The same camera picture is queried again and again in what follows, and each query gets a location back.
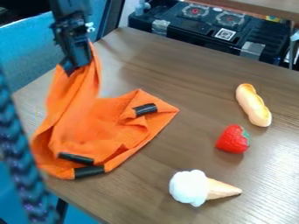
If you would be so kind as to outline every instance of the black stripe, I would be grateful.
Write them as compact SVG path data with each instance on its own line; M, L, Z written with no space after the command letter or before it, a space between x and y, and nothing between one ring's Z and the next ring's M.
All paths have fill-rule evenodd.
M82 164L82 165L94 165L94 159L90 157L82 157L74 154L60 152L59 158L73 161L75 163Z
M136 112L136 116L143 116L146 114L150 114L150 113L156 113L157 112L157 107L155 103L148 103L148 104L144 104L142 106L136 107L134 108L135 112Z
M75 168L74 174L76 179L81 179L89 176L94 176L97 174L105 173L105 169L103 165L100 166L87 166L81 168Z

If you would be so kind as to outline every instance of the black cable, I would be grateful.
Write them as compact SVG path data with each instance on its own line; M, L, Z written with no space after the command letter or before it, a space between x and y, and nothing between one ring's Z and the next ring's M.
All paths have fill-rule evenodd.
M1 73L0 149L30 223L57 223L59 216L51 205L50 193L38 172L5 77Z

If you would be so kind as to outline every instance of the orange cloth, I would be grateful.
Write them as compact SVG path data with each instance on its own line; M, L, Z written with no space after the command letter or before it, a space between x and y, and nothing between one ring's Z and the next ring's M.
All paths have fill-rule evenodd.
M110 172L140 150L176 115L178 109L137 89L117 98L96 98L101 65L94 55L88 66L68 77L57 66L47 114L31 140L38 167L60 179L74 179L86 167L59 158L61 152L91 158ZM136 107L154 103L156 113L136 115Z

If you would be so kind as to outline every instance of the red strawberry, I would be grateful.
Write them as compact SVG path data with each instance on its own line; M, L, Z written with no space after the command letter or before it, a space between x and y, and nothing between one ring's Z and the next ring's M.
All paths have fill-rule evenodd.
M215 147L231 153L243 153L249 148L249 134L238 124L231 124L221 134Z

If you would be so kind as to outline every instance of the electronic device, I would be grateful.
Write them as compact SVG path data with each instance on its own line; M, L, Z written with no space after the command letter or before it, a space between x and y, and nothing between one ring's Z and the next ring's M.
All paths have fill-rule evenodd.
M129 16L129 26L197 46L281 65L290 27L246 14L178 1L149 1Z

